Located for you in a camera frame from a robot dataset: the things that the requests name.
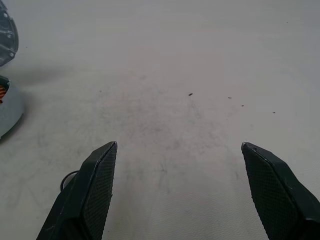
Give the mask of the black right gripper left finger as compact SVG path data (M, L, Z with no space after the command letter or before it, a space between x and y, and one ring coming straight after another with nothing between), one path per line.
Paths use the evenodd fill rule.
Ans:
M36 240L102 240L118 145L94 150L60 190Z

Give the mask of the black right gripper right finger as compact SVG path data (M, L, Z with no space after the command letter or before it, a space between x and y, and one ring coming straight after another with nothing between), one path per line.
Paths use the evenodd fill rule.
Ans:
M249 142L241 151L251 197L269 240L320 240L320 201L272 152Z

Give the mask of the silver motor stator base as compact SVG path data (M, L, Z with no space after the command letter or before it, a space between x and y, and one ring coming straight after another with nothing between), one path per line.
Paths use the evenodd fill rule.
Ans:
M25 112L22 94L8 78L0 75L0 139Z

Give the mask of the round metal rotor disc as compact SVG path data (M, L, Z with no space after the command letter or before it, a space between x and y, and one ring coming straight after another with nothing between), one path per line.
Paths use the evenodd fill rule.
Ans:
M0 67L13 60L18 49L19 35L16 24L6 5L0 0Z

